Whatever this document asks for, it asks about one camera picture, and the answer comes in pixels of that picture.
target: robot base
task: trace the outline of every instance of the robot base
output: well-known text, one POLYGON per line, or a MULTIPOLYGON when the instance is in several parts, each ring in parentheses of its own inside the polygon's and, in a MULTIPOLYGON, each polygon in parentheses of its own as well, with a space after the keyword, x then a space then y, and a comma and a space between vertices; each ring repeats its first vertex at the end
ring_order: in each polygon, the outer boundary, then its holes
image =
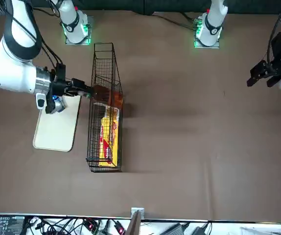
POLYGON ((194 47, 195 47, 195 48, 212 48, 212 49, 219 49, 219 48, 220 48, 220 44, 219 44, 219 41, 217 41, 213 46, 211 46, 211 47, 206 47, 206 46, 202 45, 198 40, 196 40, 196 37, 194 37, 194 47))
POLYGON ((85 19, 84 22, 86 22, 86 27, 84 30, 87 30, 88 36, 86 39, 84 39, 82 42, 74 44, 72 42, 70 42, 68 40, 68 38, 66 37, 66 45, 83 45, 83 46, 87 46, 89 44, 91 44, 91 40, 92 40, 92 28, 93 28, 93 23, 94 23, 94 18, 92 16, 87 16, 85 15, 85 19))
POLYGON ((45 109, 39 112, 34 134, 34 148, 69 152, 77 122, 77 113, 81 96, 64 96, 66 109, 61 113, 46 114, 45 109))

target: wall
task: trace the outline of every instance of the wall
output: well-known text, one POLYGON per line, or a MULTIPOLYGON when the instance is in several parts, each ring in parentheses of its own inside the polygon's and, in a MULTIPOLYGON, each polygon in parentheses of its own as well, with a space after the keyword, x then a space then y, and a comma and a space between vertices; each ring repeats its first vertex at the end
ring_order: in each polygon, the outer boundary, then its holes
MULTIPOLYGON (((37 7, 48 7, 46 0, 32 0, 37 7)), ((85 10, 130 10, 141 14, 154 11, 205 12, 210 0, 73 0, 85 10)), ((281 11, 280 0, 226 0, 230 13, 277 14, 281 11)))

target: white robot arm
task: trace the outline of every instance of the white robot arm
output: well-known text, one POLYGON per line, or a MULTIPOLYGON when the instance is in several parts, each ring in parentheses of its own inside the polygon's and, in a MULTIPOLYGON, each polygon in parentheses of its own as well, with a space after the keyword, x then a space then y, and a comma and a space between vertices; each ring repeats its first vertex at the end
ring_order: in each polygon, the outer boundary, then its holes
POLYGON ((224 18, 228 13, 228 7, 224 0, 211 0, 208 13, 199 17, 201 24, 198 26, 196 39, 205 47, 213 46, 219 39, 224 18))
MULTIPOLYGON (((54 0, 54 3, 60 11, 68 39, 80 43, 88 34, 82 30, 85 14, 76 11, 71 0, 54 0)), ((89 87, 84 82, 74 78, 65 80, 65 65, 57 64, 55 70, 48 71, 32 64, 42 48, 42 37, 30 1, 5 0, 5 6, 7 14, 0 41, 0 88, 34 94, 38 109, 44 108, 46 100, 47 113, 55 110, 53 95, 74 96, 78 91, 86 92, 89 87)))

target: electronic device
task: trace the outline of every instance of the electronic device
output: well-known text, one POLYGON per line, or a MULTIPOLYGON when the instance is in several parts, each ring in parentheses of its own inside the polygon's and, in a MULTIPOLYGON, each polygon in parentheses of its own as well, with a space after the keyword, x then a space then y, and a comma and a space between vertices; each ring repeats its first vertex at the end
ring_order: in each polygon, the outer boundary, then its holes
POLYGON ((22 235, 25 224, 24 216, 0 216, 0 235, 22 235))

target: brown bottle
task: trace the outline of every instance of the brown bottle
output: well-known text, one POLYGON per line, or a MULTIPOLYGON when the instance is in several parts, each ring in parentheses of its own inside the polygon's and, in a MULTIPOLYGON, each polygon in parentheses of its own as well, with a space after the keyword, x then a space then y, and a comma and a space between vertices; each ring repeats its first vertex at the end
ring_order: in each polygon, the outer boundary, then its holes
POLYGON ((97 102, 121 109, 123 104, 123 95, 112 91, 106 87, 95 85, 92 87, 92 99, 97 102))

